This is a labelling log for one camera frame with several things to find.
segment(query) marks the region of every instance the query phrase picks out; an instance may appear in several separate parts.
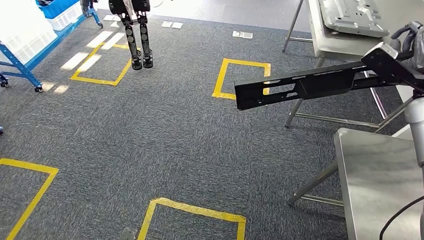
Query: humanoid robot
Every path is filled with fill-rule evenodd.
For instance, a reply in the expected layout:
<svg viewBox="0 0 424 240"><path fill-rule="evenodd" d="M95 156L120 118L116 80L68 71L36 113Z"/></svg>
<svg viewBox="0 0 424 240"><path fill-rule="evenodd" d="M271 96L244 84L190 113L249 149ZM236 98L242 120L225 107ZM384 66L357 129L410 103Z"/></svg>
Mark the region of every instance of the humanoid robot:
<svg viewBox="0 0 424 240"><path fill-rule="evenodd" d="M109 0L109 8L112 14L116 14L125 26L126 40L128 41L129 51L131 52L132 69L140 70L153 67L152 50L149 47L149 34L147 30L146 12L150 11L149 0ZM134 24L133 12L140 24L142 53L137 49L136 38L132 25Z"/></svg>

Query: gray carpet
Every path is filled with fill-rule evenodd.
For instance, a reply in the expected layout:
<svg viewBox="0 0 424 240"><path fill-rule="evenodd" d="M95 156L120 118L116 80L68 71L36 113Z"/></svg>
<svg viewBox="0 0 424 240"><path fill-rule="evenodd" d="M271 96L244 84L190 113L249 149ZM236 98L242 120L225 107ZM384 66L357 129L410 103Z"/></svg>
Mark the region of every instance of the gray carpet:
<svg viewBox="0 0 424 240"><path fill-rule="evenodd" d="M154 68L130 69L113 87L69 80L75 70L60 69L74 54L92 50L85 45L103 31L92 21L85 20L33 70L41 81L56 84L50 91L34 93L19 78L0 89L0 156L59 169L17 240L116 240L125 227L140 229L149 201L157 197L245 216L249 240L347 239L343 209L286 203L334 159L333 134L346 125L295 118L286 129L293 102L238 111L235 101L211 97L223 58L271 63L272 75L288 73L314 66L311 44L290 43L283 54L283 30L185 19L182 29L172 29L152 18ZM109 24L104 30L123 32ZM254 37L234 38L233 30ZM102 57L82 77L115 79L130 57L126 49L98 53ZM223 91L233 93L232 82L256 75L263 69L230 65ZM54 93L59 85L69 88ZM394 87L379 93L388 112L401 104ZM381 120L367 89L308 100L300 111ZM399 117L382 133L404 125ZM45 176L4 166L0 173L1 239ZM338 176L314 192L340 199ZM158 206L146 239L227 240L236 231L235 223Z"/></svg>

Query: gray machine part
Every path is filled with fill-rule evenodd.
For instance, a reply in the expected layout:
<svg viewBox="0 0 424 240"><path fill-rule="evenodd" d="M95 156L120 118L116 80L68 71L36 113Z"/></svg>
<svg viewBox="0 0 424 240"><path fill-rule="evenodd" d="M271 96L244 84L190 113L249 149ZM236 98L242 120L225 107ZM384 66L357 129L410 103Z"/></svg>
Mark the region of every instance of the gray machine part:
<svg viewBox="0 0 424 240"><path fill-rule="evenodd" d="M319 0L319 5L327 28L376 38L389 35L373 0Z"/></svg>
<svg viewBox="0 0 424 240"><path fill-rule="evenodd" d="M134 231L131 231L129 227L126 227L123 229L122 235L119 240L135 240L135 239L136 239L136 234L134 233Z"/></svg>
<svg viewBox="0 0 424 240"><path fill-rule="evenodd" d="M405 119L409 123L415 146L416 160L424 178L424 97L411 102L405 109ZM424 209L420 218L421 239L424 240Z"/></svg>

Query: blue storage box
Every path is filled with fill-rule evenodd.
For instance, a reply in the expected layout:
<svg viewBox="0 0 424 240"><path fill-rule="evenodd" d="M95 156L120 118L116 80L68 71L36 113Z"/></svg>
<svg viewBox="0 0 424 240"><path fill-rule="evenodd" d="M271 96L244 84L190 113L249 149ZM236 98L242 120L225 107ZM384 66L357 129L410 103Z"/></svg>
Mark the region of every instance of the blue storage box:
<svg viewBox="0 0 424 240"><path fill-rule="evenodd" d="M38 6L44 13L45 18L54 19L79 0L54 0L48 6Z"/></svg>

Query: blue metal rack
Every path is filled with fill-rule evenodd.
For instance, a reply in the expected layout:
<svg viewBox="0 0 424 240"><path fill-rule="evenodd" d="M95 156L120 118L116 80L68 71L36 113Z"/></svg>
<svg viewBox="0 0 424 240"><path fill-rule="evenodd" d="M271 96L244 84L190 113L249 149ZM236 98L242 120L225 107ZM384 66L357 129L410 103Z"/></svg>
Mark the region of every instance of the blue metal rack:
<svg viewBox="0 0 424 240"><path fill-rule="evenodd" d="M19 78L28 79L32 85L35 87L35 92L41 93L43 91L42 83L37 80L37 78L31 73L31 71L57 46L62 40L70 34L76 27L78 27L84 16L80 16L77 21L69 26L65 27L61 31L56 31L57 38L53 40L49 45L47 45L40 53L34 56L26 64L22 64L15 55L3 44L0 43L0 51L10 60L11 63L0 61L0 65L17 68L21 73L0 71L0 75L13 76ZM9 83L4 77L1 78L2 87L8 87Z"/></svg>

